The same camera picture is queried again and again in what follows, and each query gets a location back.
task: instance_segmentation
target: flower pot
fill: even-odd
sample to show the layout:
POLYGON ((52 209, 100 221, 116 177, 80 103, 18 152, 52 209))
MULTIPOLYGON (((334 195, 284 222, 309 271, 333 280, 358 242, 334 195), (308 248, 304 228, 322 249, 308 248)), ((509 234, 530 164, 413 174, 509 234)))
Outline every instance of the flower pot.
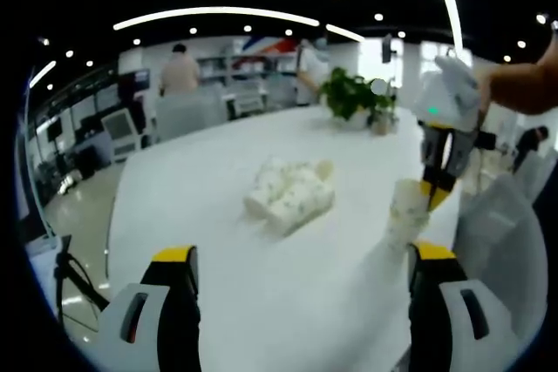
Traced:
POLYGON ((376 135, 385 135, 390 129, 390 119, 387 115, 377 114, 372 123, 372 132, 376 135))
POLYGON ((347 131, 361 131, 366 128, 366 123, 370 111, 357 111, 348 120, 344 118, 334 117, 336 123, 347 131))

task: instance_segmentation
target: human arm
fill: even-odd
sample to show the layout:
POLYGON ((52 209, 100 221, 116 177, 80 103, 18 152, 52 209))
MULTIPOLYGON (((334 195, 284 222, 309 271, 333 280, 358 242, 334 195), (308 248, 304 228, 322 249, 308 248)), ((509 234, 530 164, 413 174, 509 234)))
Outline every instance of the human arm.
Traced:
POLYGON ((481 118, 491 102, 536 115, 558 106, 558 40, 554 34, 536 64, 504 64, 480 78, 481 118))
POLYGON ((312 79, 309 73, 309 61, 311 60, 309 54, 311 54, 311 52, 304 48, 300 54, 300 62, 296 70, 296 77, 303 83, 303 85, 308 87, 310 91, 317 93, 320 86, 312 79))

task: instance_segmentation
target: computer monitor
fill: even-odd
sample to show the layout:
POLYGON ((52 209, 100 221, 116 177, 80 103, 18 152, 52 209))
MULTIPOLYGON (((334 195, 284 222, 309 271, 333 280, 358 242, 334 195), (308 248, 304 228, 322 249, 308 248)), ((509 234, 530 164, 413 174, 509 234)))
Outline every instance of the computer monitor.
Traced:
POLYGON ((62 135, 62 121, 57 118, 52 124, 46 128, 46 138, 51 141, 56 141, 62 135))

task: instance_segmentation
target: stack of paper cups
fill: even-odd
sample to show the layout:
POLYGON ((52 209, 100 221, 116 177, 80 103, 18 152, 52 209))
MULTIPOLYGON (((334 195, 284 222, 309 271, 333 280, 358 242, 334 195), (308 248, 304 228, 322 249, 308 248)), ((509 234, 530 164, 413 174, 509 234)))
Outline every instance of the stack of paper cups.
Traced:
POLYGON ((299 169, 291 174, 292 181, 283 196, 269 208, 267 218, 280 233, 288 233, 330 209, 334 192, 316 172, 299 169))
POLYGON ((289 165, 284 161, 269 159, 255 178, 254 189, 244 198, 246 210, 257 218, 268 213, 268 207, 278 200, 289 184, 289 165))
POLYGON ((417 180, 396 182, 384 237, 392 249, 404 251, 405 246, 415 241, 425 228, 429 220, 428 199, 417 180))

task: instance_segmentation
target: person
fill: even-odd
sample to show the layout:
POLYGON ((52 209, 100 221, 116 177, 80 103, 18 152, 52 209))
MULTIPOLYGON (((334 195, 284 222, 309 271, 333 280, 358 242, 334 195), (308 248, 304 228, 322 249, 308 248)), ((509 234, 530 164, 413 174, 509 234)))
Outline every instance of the person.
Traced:
POLYGON ((194 91, 200 84, 200 66, 187 53, 184 44, 173 47, 173 56, 163 68, 160 78, 160 95, 194 91))
POLYGON ((324 37, 312 45, 304 39, 296 54, 296 104, 308 106, 317 102, 318 91, 328 75, 329 66, 320 59, 327 48, 324 37))
POLYGON ((538 126, 536 128, 531 128, 526 130, 521 135, 520 140, 517 142, 515 149, 517 150, 517 155, 514 160, 514 172, 525 160, 527 154, 533 150, 534 152, 539 150, 539 144, 548 138, 548 128, 544 125, 538 126))
POLYGON ((491 102, 526 115, 538 115, 558 106, 556 31, 537 63, 499 65, 480 76, 480 123, 491 102))

